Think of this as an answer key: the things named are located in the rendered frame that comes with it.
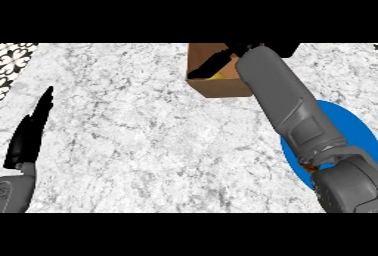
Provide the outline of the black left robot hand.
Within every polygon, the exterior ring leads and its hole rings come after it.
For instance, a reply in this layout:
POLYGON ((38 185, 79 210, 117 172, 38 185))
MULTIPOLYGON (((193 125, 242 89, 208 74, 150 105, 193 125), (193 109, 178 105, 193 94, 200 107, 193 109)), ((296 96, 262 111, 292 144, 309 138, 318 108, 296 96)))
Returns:
POLYGON ((19 164, 36 161, 42 130, 51 107, 53 87, 48 87, 39 97, 32 114, 22 118, 13 132, 2 163, 5 169, 14 169, 19 164))

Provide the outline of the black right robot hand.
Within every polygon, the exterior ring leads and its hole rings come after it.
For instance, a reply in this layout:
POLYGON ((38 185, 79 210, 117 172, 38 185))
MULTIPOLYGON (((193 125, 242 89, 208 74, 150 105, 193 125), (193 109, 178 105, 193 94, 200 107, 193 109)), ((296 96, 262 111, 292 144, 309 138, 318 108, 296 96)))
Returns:
POLYGON ((231 61, 231 55, 242 57, 247 50, 258 46, 267 46, 281 58, 289 58, 299 46, 289 43, 225 43, 225 48, 215 52, 200 63, 199 67, 187 73, 188 79, 209 78, 231 61))

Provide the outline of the brown cardboard box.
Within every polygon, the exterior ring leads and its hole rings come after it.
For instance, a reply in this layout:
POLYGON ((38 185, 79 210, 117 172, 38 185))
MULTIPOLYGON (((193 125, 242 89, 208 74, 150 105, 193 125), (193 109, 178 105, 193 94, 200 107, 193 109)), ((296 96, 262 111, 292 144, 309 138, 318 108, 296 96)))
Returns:
MULTIPOLYGON (((222 43, 190 43, 187 49, 187 73, 224 48, 225 45, 222 43)), ((187 84, 205 98, 249 97, 252 95, 250 89, 242 82, 236 72, 234 64, 237 60, 239 57, 231 55, 231 61, 218 71, 224 74, 224 79, 206 80, 208 78, 185 78, 187 84)))

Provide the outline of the blue plate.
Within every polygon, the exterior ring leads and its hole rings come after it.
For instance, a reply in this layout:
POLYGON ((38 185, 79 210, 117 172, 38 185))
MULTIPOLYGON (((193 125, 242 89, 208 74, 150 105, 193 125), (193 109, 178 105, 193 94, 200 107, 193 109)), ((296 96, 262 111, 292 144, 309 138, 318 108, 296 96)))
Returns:
MULTIPOLYGON (((343 135, 346 139, 346 145, 360 147, 378 163, 378 139, 364 122, 337 104, 318 100, 317 105, 327 118, 330 119, 335 127, 337 128, 340 134, 343 135)), ((308 188, 312 188, 309 181, 311 175, 298 164, 298 160, 284 141, 284 138, 280 138, 280 147, 286 162, 298 179, 302 181, 308 188)))

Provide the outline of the black white patterned tile panel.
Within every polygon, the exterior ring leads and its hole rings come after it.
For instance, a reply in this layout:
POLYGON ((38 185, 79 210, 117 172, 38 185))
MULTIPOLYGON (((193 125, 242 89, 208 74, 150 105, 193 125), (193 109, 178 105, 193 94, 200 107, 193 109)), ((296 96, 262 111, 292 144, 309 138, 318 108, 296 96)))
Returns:
POLYGON ((4 99, 11 83, 24 69, 36 43, 0 43, 0 101, 4 99))

